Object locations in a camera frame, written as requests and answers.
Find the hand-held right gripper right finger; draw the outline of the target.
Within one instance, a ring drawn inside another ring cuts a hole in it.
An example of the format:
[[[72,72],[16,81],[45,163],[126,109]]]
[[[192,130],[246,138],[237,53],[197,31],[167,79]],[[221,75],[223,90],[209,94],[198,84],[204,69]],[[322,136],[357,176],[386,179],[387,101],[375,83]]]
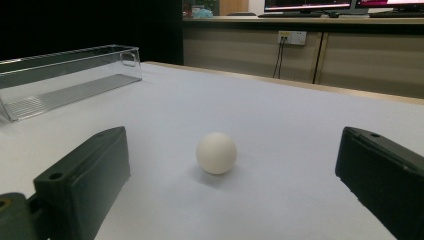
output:
[[[424,240],[424,157],[367,130],[343,129],[335,175],[397,240]]]

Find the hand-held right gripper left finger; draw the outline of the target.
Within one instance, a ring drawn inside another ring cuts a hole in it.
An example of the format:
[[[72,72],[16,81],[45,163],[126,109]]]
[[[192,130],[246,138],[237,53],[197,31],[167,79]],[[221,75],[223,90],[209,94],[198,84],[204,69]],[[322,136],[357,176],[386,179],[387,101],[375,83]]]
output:
[[[34,179],[51,240],[94,240],[130,177],[126,129],[99,132]]]

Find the white ping pong ball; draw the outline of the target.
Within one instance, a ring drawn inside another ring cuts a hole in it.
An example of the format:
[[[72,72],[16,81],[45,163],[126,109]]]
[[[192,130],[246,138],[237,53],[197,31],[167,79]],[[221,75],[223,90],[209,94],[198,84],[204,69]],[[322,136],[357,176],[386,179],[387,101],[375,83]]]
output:
[[[230,171],[237,159],[234,140],[221,132],[205,135],[196,147],[196,159],[200,168],[214,175]]]

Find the clear plastic rectangular container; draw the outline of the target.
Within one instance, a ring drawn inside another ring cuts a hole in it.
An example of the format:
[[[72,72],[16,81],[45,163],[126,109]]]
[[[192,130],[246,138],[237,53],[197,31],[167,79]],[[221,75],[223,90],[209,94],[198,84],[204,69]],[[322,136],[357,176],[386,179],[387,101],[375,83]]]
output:
[[[0,116],[21,121],[141,80],[139,49],[133,46],[0,61]]]

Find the black keyboard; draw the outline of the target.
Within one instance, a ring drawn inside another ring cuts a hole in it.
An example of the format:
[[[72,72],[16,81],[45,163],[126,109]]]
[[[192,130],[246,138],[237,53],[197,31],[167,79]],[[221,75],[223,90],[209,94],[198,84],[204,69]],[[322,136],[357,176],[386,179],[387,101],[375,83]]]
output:
[[[376,13],[369,13],[370,18],[424,18],[424,11],[423,12],[395,12],[395,11],[388,11],[388,12],[376,12]]]
[[[258,18],[320,18],[320,12],[273,12],[260,14]]]

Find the computer monitor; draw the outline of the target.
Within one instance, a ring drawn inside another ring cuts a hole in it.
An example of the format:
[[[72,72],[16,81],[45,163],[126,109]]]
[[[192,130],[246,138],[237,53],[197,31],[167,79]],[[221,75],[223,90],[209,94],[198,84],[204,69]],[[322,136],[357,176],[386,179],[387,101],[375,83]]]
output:
[[[325,10],[345,10],[352,0],[264,0],[265,13],[310,14]]]
[[[392,8],[400,11],[424,10],[424,0],[356,0],[356,8]]]

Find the beige long desk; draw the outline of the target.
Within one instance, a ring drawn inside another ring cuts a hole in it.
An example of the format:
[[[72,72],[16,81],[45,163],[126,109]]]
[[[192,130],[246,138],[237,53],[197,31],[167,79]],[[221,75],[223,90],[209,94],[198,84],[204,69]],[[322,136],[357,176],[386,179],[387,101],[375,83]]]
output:
[[[279,31],[306,43],[278,43]],[[424,18],[185,20],[183,54],[187,66],[424,99]]]

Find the white wall socket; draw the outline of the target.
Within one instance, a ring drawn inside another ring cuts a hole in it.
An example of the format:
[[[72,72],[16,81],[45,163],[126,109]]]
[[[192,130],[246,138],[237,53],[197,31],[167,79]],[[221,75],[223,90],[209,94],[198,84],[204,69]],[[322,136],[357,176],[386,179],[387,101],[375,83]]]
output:
[[[306,43],[306,31],[279,31],[277,42],[303,46]]]

